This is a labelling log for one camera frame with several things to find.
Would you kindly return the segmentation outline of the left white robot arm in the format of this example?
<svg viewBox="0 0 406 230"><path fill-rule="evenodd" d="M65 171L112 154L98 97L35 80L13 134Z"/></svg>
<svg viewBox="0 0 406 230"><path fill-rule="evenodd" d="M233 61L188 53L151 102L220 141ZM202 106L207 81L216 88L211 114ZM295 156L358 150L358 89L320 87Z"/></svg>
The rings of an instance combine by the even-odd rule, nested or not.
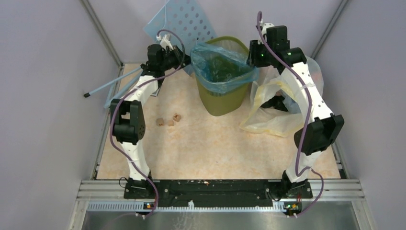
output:
<svg viewBox="0 0 406 230"><path fill-rule="evenodd" d="M126 189L135 189L142 198L150 197L154 190L142 145L146 132L143 105L168 77L167 70L178 71L190 63L184 46L152 44L147 48L147 57L147 62L140 66L142 71L134 87L122 98L113 99L110 105L110 138L120 144L114 148L125 156L130 168Z"/></svg>

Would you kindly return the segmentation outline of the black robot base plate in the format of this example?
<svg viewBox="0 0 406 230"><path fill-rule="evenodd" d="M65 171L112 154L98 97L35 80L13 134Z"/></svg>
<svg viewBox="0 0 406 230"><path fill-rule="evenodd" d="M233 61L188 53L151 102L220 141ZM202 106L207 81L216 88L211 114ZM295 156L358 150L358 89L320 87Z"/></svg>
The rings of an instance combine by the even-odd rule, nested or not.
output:
<svg viewBox="0 0 406 230"><path fill-rule="evenodd" d="M125 199L158 199L158 207L270 207L282 199L313 198L308 181L285 185L280 180L155 180L149 194L124 187Z"/></svg>

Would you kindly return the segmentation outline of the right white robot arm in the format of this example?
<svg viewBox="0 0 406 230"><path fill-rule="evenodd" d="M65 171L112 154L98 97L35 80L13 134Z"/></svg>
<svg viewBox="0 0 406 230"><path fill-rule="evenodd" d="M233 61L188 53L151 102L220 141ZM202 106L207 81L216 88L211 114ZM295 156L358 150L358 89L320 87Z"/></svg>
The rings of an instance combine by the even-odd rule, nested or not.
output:
<svg viewBox="0 0 406 230"><path fill-rule="evenodd" d="M281 192L294 197L308 179L316 159L333 144L340 133L344 118L335 115L317 90L303 51L290 47L287 27L258 23L259 40L250 41L247 63L252 67L272 66L278 70L298 104L304 126L294 135L297 154L283 172Z"/></svg>

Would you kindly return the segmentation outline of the blue plastic trash bag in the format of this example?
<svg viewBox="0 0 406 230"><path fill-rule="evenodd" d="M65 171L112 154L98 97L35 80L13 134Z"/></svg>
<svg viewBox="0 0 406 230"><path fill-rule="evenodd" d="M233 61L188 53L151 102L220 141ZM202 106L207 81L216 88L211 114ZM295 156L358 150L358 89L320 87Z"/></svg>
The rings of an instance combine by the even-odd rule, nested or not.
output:
<svg viewBox="0 0 406 230"><path fill-rule="evenodd" d="M191 65L200 84L221 94L258 79L259 70L249 66L247 58L248 49L240 44L227 48L200 43L191 50Z"/></svg>

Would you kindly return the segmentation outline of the olive green plastic trash bin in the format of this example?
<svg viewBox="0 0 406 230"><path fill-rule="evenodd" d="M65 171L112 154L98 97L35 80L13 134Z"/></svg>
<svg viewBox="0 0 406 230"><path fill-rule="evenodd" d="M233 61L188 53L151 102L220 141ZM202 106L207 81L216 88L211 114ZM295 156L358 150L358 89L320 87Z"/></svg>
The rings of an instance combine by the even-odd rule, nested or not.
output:
<svg viewBox="0 0 406 230"><path fill-rule="evenodd" d="M232 36L221 36L218 38L211 39L205 43L227 48L231 48L235 44L240 44L241 46L245 45L239 39ZM242 105L244 97L248 91L248 86L250 84L250 83L243 84L242 86L228 93L221 94L205 89L200 84L197 77L196 83L199 96L204 107L206 108L207 112L213 116L222 116L238 109Z"/></svg>

